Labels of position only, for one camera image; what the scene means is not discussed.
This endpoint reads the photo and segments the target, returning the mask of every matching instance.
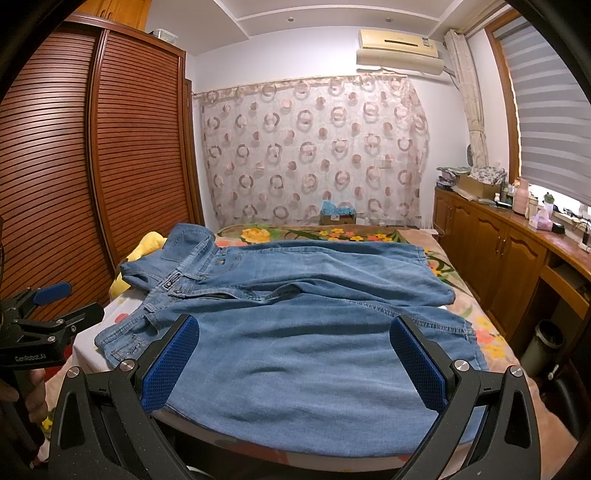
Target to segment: ceiling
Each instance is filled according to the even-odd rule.
[[[502,0],[152,0],[146,31],[169,30],[192,55],[254,35],[348,25],[442,40]]]

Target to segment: hand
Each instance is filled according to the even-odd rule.
[[[31,383],[35,388],[25,398],[25,406],[29,411],[29,420],[33,423],[47,418],[47,403],[45,401],[45,369],[31,370],[29,372]],[[15,402],[18,400],[18,392],[8,384],[0,380],[0,400]]]

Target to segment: trash can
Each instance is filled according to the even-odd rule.
[[[536,377],[563,343],[564,335],[560,329],[551,321],[542,320],[535,326],[534,337],[521,357],[521,366],[530,377]]]

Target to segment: metal bolt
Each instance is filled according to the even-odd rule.
[[[121,370],[123,370],[123,372],[129,372],[130,370],[133,370],[134,367],[135,367],[135,361],[132,360],[131,358],[129,358],[127,360],[123,360],[119,364],[119,368]]]
[[[80,368],[78,368],[78,367],[72,367],[66,373],[66,375],[68,376],[68,378],[75,378],[79,374],[80,374]]]
[[[470,364],[465,360],[456,360],[453,363],[453,366],[456,367],[456,369],[460,372],[467,372],[468,370],[470,370]]]
[[[509,372],[511,372],[511,375],[514,377],[523,377],[523,369],[517,365],[511,365]]]

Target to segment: louvered sliding door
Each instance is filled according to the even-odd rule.
[[[67,280],[73,294],[37,316],[107,301],[112,281],[89,190],[86,98],[98,30],[62,28],[0,105],[2,298]]]
[[[149,231],[193,223],[183,140],[184,59],[111,31],[97,113],[104,222],[120,261]]]

